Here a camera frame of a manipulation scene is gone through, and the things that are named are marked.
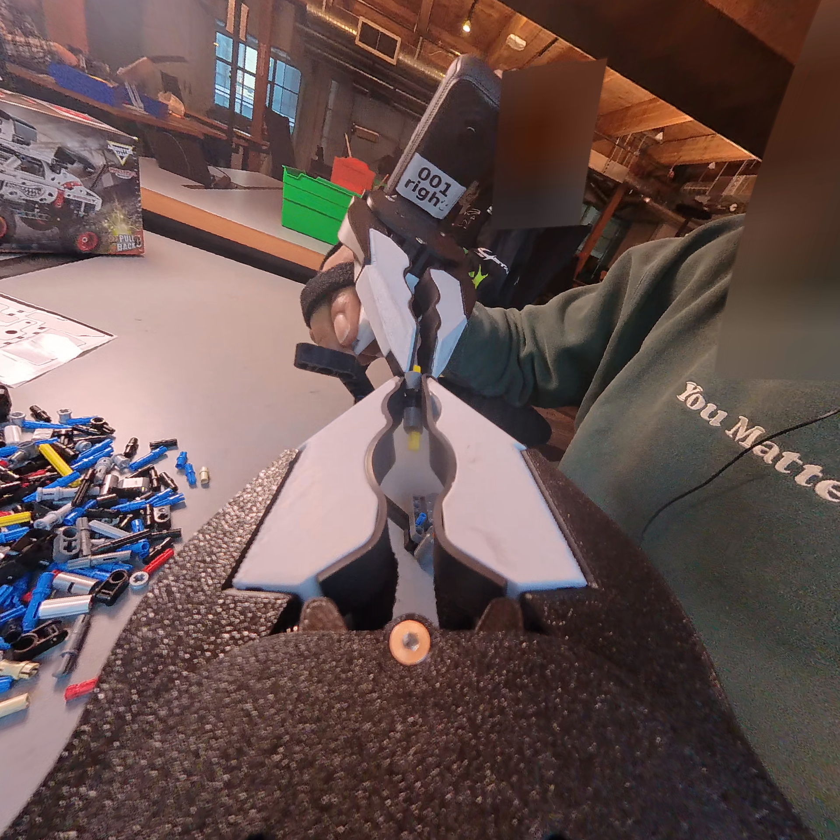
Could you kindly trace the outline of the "wood-edged table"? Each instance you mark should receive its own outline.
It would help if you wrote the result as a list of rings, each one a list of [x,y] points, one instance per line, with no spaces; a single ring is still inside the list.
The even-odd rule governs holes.
[[[206,189],[140,158],[143,227],[300,283],[330,245],[281,224],[281,184],[257,172],[227,170],[246,188]]]

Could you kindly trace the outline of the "grey desk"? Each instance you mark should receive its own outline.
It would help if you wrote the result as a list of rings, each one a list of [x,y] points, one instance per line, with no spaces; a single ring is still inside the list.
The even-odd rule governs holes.
[[[208,488],[174,514],[184,540],[284,450],[352,406],[335,380],[299,371],[309,341],[301,286],[147,234],[142,257],[100,257],[2,282],[2,293],[115,335],[100,348],[13,389],[14,409],[99,414],[140,453],[177,438]]]

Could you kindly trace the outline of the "person's right forearm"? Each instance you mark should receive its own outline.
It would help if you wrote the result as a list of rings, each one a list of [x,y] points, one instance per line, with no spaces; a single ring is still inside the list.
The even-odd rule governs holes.
[[[444,378],[516,406],[576,405],[583,418],[624,376],[658,399],[673,382],[706,381],[726,397],[755,389],[714,371],[719,320],[746,217],[623,253],[601,283],[521,311],[477,304]]]

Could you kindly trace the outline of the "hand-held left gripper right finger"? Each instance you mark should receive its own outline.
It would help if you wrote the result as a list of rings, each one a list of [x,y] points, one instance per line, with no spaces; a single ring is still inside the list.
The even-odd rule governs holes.
[[[440,623],[476,623],[502,596],[587,586],[524,455],[525,447],[423,380],[434,507],[434,590]]]

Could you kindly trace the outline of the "toy truck box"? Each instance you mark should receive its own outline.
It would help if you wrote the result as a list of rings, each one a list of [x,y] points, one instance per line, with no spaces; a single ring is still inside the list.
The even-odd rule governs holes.
[[[87,115],[2,90],[2,252],[141,255],[138,144]]]

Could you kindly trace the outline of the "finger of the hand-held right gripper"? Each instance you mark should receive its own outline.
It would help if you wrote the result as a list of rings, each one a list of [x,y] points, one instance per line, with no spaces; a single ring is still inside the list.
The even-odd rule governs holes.
[[[445,370],[469,320],[474,299],[465,300],[461,282],[442,269],[422,278],[422,370],[438,378]]]
[[[358,295],[379,351],[395,375],[413,368],[417,348],[417,319],[413,293],[406,282],[410,264],[397,243],[370,231],[370,257],[358,278]]]

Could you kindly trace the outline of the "clear sticker sheet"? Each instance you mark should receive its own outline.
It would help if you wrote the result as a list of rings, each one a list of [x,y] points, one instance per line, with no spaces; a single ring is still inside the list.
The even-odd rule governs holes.
[[[1,383],[25,384],[112,339],[109,332],[1,296]]]

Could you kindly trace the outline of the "pile of small building bricks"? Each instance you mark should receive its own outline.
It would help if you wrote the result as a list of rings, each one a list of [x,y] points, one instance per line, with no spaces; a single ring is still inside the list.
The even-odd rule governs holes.
[[[119,445],[103,416],[52,417],[37,405],[12,411],[2,389],[1,716],[29,708],[25,683],[41,660],[66,702],[96,679],[71,682],[93,617],[140,592],[173,559],[186,504],[179,487],[207,487],[176,437]]]

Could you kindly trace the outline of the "person's torso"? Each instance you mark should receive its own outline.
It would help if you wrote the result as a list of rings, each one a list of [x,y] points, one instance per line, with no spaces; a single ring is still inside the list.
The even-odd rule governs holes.
[[[563,472],[682,602],[742,728],[838,838],[838,383],[715,371],[742,219],[626,252]]]

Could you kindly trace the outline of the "person's right hand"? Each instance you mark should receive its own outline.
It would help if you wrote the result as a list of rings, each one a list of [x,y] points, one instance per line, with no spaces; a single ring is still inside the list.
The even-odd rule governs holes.
[[[334,348],[353,353],[362,365],[372,363],[382,357],[382,352],[374,340],[362,350],[355,349],[359,339],[361,322],[361,301],[355,287],[339,290],[333,297],[329,308],[328,326],[332,330]]]

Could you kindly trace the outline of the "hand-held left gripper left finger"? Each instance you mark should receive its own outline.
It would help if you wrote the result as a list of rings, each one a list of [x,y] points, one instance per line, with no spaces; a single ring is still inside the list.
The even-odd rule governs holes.
[[[394,377],[305,442],[234,572],[236,590],[326,596],[355,628],[392,620],[397,560],[382,483],[398,462],[404,400]]]

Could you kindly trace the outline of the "green plastic crate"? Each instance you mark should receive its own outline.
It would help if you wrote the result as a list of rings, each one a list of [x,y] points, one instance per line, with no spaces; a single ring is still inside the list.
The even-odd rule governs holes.
[[[281,223],[285,228],[335,245],[341,223],[355,197],[357,194],[340,185],[285,166]]]

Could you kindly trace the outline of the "red bin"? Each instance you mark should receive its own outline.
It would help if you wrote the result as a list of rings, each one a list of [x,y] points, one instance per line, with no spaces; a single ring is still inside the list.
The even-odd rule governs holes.
[[[362,195],[372,188],[375,174],[362,160],[352,156],[337,156],[333,160],[330,181],[352,193]]]

